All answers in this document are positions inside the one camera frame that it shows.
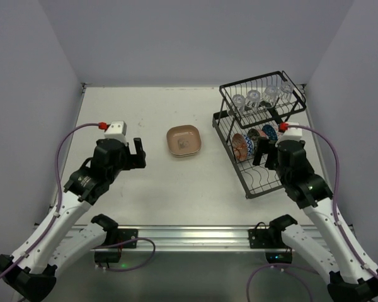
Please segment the blue dotted small bowl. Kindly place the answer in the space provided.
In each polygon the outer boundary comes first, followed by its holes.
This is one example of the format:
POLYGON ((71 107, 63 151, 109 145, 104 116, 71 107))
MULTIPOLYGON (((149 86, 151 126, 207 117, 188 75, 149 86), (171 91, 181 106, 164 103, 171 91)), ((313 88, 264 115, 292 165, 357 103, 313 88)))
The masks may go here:
POLYGON ((273 141, 277 141, 278 140, 277 132, 276 132, 276 130, 274 129, 274 127, 272 125, 264 125, 262 127, 262 131, 266 134, 266 136, 270 140, 273 140, 273 141))

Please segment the dark green small bowl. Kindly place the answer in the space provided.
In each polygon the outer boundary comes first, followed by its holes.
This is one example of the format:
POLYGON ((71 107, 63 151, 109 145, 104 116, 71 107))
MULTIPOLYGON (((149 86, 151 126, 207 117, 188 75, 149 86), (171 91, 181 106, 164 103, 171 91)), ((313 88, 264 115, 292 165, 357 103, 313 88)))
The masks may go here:
POLYGON ((253 142, 254 149, 257 149, 261 137, 259 131, 255 128, 250 128, 247 132, 247 136, 253 142))

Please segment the white red patterned bowl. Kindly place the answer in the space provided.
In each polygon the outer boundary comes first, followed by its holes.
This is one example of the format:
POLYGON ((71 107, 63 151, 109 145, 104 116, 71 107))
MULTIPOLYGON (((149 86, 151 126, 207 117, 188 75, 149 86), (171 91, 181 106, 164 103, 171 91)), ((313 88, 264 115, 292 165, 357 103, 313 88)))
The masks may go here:
POLYGON ((273 128, 275 130, 277 140, 280 139, 280 137, 283 135, 283 133, 279 131, 277 126, 274 126, 273 128))

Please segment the brown square panda plate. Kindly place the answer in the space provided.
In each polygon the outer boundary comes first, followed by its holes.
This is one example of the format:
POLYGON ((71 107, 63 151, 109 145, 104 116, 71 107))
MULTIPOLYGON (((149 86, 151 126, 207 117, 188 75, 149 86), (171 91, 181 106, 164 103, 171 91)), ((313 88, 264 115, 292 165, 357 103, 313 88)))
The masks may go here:
POLYGON ((166 141, 169 152, 174 153, 195 152, 202 148, 200 132, 193 125, 170 128, 166 134, 166 141))

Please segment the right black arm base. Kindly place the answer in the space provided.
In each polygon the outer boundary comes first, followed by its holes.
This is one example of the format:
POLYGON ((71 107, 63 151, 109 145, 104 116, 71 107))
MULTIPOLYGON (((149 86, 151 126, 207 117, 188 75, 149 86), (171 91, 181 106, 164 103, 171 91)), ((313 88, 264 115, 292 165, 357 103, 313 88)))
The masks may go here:
POLYGON ((265 259, 269 264, 292 264, 293 250, 284 244, 282 232, 288 227, 288 222, 271 221, 268 225, 259 222, 248 229, 248 241, 251 249, 263 249, 265 259))

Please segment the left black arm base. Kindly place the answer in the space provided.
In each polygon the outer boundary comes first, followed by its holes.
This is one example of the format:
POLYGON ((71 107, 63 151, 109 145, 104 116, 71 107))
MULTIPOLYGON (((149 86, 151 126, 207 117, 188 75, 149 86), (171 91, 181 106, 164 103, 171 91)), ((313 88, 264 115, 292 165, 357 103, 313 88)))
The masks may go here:
MULTIPOLYGON (((135 228, 118 228, 111 232, 108 232, 105 241, 100 247, 114 245, 116 243, 125 242, 134 238, 137 238, 139 234, 138 229, 135 228)), ((94 262, 96 264, 104 264, 107 267, 110 264, 116 264, 120 261, 123 249, 135 249, 137 243, 127 243, 119 247, 113 247, 111 249, 96 249, 94 253, 94 262)))

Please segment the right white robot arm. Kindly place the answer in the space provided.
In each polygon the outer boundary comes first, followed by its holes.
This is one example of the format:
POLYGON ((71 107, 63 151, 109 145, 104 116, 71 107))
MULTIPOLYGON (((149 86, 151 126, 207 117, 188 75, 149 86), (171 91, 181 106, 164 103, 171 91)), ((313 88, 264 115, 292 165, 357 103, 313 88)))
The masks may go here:
POLYGON ((287 196, 313 222, 322 247, 290 215, 272 220, 257 239, 295 250, 323 278, 333 301, 378 297, 378 265, 368 256, 333 203, 326 181, 309 163, 303 141, 284 140, 272 153, 273 167, 287 196))

